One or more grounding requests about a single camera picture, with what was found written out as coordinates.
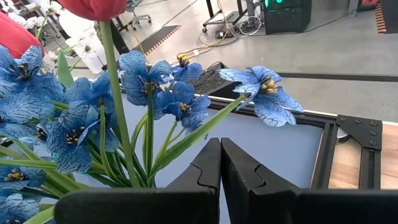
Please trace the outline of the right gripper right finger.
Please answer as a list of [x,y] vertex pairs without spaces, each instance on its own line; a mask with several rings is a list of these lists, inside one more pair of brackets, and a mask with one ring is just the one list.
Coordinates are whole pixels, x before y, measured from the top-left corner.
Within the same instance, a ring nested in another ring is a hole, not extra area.
[[398,190],[300,189],[228,138],[221,156],[231,224],[398,224]]

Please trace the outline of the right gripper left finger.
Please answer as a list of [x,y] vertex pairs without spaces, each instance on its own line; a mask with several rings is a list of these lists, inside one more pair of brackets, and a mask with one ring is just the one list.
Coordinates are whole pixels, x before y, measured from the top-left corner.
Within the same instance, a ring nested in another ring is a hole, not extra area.
[[211,138],[165,188],[78,190],[60,199],[56,224],[219,224],[221,143]]

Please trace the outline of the blue artificial flower bunch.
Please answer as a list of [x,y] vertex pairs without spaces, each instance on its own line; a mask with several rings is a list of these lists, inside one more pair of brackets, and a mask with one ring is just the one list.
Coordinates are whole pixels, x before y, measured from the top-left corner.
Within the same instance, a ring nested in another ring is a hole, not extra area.
[[[254,66],[245,70],[222,68],[218,70],[221,79],[236,82],[234,92],[238,98],[215,114],[209,121],[207,108],[211,100],[206,95],[196,96],[190,80],[200,77],[202,66],[180,58],[178,65],[172,66],[166,60],[148,64],[143,53],[132,50],[122,54],[119,66],[123,71],[121,84],[127,100],[135,106],[147,108],[146,117],[136,128],[135,134],[144,130],[144,158],[148,187],[155,185],[158,171],[168,166],[174,159],[208,132],[232,110],[239,110],[253,103],[256,116],[270,127],[296,124],[292,114],[303,108],[282,86],[282,78],[275,71]],[[175,118],[158,154],[153,155],[154,122],[165,115]]]
[[0,224],[24,224],[40,201],[80,189],[75,174],[122,187],[116,115],[107,73],[64,86],[42,71],[39,46],[19,58],[0,45]]

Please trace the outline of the white artificial flower bunch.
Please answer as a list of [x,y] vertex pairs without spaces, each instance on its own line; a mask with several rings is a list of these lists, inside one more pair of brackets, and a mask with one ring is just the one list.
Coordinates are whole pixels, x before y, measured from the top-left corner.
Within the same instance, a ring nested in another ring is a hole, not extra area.
[[2,10],[25,29],[41,28],[62,6],[55,0],[0,0]]
[[59,31],[66,35],[66,44],[75,51],[88,69],[98,74],[106,65],[106,57],[103,44],[95,30],[95,22],[79,17],[66,9],[50,11],[51,16],[56,17]]

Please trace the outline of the red artificial tulip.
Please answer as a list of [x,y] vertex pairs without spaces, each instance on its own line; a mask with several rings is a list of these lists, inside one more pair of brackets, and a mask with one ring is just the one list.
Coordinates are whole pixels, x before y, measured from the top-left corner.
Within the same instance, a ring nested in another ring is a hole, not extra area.
[[31,46],[41,49],[42,44],[28,30],[13,21],[7,14],[0,11],[0,44],[5,46],[14,58],[21,58],[22,54]]
[[111,32],[111,19],[120,15],[126,8],[126,0],[59,0],[60,4],[70,12],[91,21],[98,21],[103,41],[103,47],[106,54],[109,79],[113,92],[113,100],[118,119],[119,133],[121,135],[124,157],[126,160],[129,180],[133,187],[139,187],[139,181],[136,176],[129,133],[127,130],[126,117],[124,114],[123,102],[121,98],[121,89],[116,66],[116,57],[114,55],[113,35]]

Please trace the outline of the black perforated computer case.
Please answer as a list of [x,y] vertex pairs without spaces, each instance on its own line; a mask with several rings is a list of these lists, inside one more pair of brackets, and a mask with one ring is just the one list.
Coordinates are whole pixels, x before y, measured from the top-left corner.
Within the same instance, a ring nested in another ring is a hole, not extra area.
[[196,94],[236,99],[239,93],[235,93],[233,90],[238,83],[220,77],[218,72],[224,68],[227,68],[225,64],[215,62],[204,69],[199,78],[190,80],[188,83],[193,85]]

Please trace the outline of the black floor mat striped edge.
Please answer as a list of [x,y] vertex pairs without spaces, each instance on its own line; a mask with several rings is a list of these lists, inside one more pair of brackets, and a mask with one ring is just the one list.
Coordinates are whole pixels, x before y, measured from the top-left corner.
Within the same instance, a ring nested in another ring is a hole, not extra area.
[[172,25],[162,27],[157,32],[143,40],[139,45],[134,47],[134,50],[138,50],[145,56],[148,56],[163,42],[165,42],[172,34],[178,31],[181,26],[182,25]]
[[398,34],[398,0],[379,0],[374,12],[380,34]]

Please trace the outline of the grey office chair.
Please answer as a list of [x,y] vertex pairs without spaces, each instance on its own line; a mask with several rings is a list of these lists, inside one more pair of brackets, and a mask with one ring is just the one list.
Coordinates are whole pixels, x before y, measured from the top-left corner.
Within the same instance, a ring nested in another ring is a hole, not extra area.
[[152,23],[152,18],[150,17],[150,15],[146,14],[138,16],[135,13],[136,7],[138,7],[142,2],[143,0],[127,0],[126,11],[130,12],[133,16],[133,18],[129,22],[133,30],[137,30],[137,26],[141,25],[140,21],[147,21],[149,24]]

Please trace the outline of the black computer tower green light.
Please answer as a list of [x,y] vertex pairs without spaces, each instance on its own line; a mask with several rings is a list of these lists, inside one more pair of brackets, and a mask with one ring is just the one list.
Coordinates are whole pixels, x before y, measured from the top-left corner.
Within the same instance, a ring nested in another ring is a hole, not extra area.
[[301,33],[312,17],[312,0],[264,0],[266,34]]

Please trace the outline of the black aluminium table frame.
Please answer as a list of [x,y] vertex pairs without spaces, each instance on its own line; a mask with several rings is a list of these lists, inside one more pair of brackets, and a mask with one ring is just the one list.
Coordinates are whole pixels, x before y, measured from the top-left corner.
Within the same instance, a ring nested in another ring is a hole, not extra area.
[[210,132],[230,138],[271,171],[313,189],[398,189],[398,123],[317,111],[270,128],[248,106]]

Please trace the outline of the black rolling cart frame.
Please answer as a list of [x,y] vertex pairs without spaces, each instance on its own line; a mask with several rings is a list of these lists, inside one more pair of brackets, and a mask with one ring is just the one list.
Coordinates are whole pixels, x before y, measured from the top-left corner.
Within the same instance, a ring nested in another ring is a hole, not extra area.
[[223,15],[221,9],[221,3],[217,0],[218,10],[214,11],[211,4],[211,0],[205,0],[209,14],[209,19],[203,23],[202,32],[208,31],[208,26],[227,24],[236,26],[238,22],[244,17],[253,17],[255,15],[255,9],[260,7],[264,0],[234,0],[237,5],[237,11],[228,12],[227,15]]

